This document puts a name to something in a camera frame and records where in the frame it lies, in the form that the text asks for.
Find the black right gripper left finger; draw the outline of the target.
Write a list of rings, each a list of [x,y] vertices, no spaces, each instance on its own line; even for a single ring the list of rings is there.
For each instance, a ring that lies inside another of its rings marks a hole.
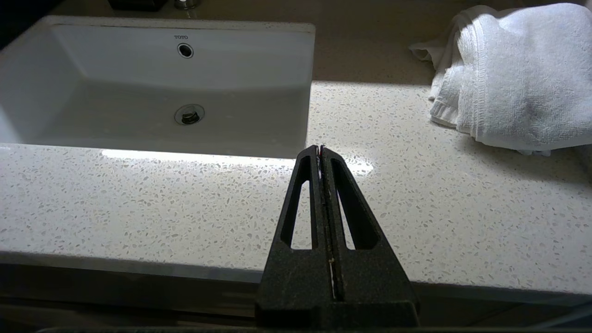
[[[325,324],[333,299],[321,204],[319,147],[302,150],[294,166],[255,302],[257,324]],[[302,184],[309,183],[311,249],[292,240]]]

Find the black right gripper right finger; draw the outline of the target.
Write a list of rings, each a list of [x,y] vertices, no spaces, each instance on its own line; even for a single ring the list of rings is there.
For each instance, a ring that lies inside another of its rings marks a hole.
[[[416,320],[416,293],[346,162],[322,146],[320,172],[340,317]]]

